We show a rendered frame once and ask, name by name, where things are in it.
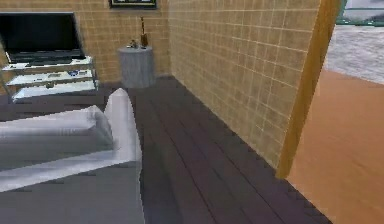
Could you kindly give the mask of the black television set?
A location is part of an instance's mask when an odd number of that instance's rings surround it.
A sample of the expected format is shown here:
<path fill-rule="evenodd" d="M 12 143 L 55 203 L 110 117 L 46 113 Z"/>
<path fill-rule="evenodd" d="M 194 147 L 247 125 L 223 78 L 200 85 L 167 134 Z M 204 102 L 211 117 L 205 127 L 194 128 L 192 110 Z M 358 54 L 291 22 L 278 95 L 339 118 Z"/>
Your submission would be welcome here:
<path fill-rule="evenodd" d="M 74 12 L 0 12 L 9 63 L 84 59 Z"/>

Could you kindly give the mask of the grey sofa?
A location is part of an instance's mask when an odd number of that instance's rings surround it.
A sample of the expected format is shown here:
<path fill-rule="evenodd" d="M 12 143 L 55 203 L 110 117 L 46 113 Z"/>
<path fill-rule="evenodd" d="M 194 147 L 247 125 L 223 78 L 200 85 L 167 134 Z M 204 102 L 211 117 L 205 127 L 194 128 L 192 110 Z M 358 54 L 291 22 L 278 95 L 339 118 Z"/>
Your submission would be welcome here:
<path fill-rule="evenodd" d="M 105 108 L 0 122 L 0 224 L 145 224 L 126 90 Z"/>

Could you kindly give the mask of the dark framed wall picture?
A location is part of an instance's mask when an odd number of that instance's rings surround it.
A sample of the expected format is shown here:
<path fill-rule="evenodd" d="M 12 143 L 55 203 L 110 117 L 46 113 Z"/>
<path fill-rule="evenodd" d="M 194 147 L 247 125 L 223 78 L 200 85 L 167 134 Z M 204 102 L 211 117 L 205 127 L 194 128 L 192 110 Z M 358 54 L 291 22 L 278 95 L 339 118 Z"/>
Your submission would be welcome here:
<path fill-rule="evenodd" d="M 108 0 L 111 8 L 156 9 L 157 0 Z"/>

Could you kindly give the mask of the brown tall bottle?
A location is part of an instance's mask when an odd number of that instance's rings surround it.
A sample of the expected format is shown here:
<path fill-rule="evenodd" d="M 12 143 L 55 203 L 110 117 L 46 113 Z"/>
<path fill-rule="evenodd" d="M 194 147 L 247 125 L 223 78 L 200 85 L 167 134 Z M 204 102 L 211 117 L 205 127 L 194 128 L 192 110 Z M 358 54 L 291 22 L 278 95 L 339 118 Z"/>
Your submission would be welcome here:
<path fill-rule="evenodd" d="M 144 23 L 144 17 L 140 17 L 140 20 L 141 20 L 141 45 L 142 47 L 147 47 L 148 46 L 148 37 L 147 37 L 147 34 L 145 32 L 145 23 Z"/>

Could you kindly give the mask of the grey round side table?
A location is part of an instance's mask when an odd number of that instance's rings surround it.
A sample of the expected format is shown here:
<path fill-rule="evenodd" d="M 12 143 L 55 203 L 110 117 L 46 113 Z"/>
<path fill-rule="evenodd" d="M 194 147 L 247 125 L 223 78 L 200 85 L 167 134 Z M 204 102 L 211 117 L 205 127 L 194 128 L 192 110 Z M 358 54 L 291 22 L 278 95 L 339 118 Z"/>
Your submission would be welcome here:
<path fill-rule="evenodd" d="M 146 88 L 156 82 L 151 47 L 118 49 L 122 84 L 126 88 Z"/>

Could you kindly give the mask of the glass shelf television stand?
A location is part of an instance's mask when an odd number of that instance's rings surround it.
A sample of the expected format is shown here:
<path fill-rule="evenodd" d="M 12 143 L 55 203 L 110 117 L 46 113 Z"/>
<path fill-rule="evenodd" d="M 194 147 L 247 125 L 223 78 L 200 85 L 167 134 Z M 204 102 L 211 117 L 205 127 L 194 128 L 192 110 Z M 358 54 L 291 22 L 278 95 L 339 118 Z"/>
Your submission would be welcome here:
<path fill-rule="evenodd" d="M 76 76 L 67 71 L 79 70 Z M 99 82 L 91 56 L 71 61 L 13 63 L 0 69 L 0 83 L 8 99 L 18 102 L 27 98 L 97 90 Z"/>

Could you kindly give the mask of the green framed window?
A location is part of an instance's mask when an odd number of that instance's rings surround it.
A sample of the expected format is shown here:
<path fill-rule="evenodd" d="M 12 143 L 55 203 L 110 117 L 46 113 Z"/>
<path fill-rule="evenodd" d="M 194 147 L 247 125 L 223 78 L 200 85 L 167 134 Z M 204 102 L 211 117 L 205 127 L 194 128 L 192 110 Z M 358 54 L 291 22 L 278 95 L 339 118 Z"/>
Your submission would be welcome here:
<path fill-rule="evenodd" d="M 336 24 L 384 27 L 384 0 L 340 0 Z"/>

